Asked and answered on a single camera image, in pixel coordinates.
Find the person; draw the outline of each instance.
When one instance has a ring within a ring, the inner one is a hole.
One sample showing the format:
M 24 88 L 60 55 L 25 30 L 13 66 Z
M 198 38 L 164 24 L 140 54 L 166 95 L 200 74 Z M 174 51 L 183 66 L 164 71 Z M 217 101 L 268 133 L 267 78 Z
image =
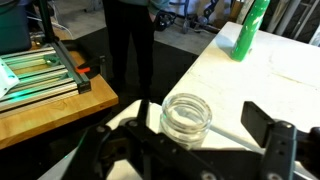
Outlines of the person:
M 137 54 L 139 84 L 142 96 L 150 95 L 153 75 L 153 43 L 157 13 L 169 0 L 103 0 L 112 56 L 113 78 L 109 81 L 115 92 L 126 84 L 127 56 L 130 34 Z

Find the green spray bottle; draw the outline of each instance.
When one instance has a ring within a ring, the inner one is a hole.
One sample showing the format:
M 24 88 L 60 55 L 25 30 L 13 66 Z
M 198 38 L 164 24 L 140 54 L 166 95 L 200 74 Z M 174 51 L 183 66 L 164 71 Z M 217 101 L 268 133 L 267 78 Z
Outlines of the green spray bottle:
M 231 59 L 242 61 L 248 54 L 253 38 L 260 28 L 270 0 L 255 0 L 231 52 Z

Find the clear glass jar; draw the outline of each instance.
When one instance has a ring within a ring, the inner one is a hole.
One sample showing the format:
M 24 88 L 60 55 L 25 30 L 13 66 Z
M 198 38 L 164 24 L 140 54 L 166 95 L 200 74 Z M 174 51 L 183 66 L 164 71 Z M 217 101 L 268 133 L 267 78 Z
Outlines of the clear glass jar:
M 209 131 L 211 117 L 209 106 L 201 98 L 176 94 L 162 103 L 160 132 L 186 149 L 199 148 Z

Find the black pants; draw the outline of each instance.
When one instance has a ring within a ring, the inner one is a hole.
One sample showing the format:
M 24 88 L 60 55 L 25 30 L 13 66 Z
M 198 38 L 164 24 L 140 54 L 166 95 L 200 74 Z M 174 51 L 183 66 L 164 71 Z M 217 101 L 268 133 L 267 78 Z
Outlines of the black pants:
M 130 34 L 137 54 L 139 82 L 150 86 L 153 75 L 154 25 L 145 6 L 103 0 L 115 78 L 125 78 Z

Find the jar rim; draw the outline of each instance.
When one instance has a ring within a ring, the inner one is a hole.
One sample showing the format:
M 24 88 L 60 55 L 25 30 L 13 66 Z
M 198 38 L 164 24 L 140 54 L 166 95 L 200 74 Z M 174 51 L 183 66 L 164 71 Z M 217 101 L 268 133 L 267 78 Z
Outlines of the jar rim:
M 172 96 L 169 96 L 167 98 L 165 98 L 165 100 L 162 103 L 162 111 L 166 114 L 166 116 L 169 116 L 169 119 L 173 119 L 170 116 L 170 113 L 168 111 L 170 105 L 172 105 L 172 103 L 178 101 L 178 100 L 188 100 L 190 102 L 197 102 L 202 109 L 205 109 L 205 118 L 204 121 L 202 123 L 196 124 L 196 125 L 186 125 L 183 124 L 181 122 L 178 121 L 170 121 L 170 124 L 173 124 L 174 126 L 177 126 L 181 129 L 187 130 L 186 128 L 190 128 L 192 129 L 206 129 L 208 126 L 211 125 L 211 120 L 212 120 L 212 112 L 210 107 L 208 106 L 208 104 L 200 97 L 194 95 L 194 94 L 189 94 L 189 93 L 177 93 L 174 94 Z

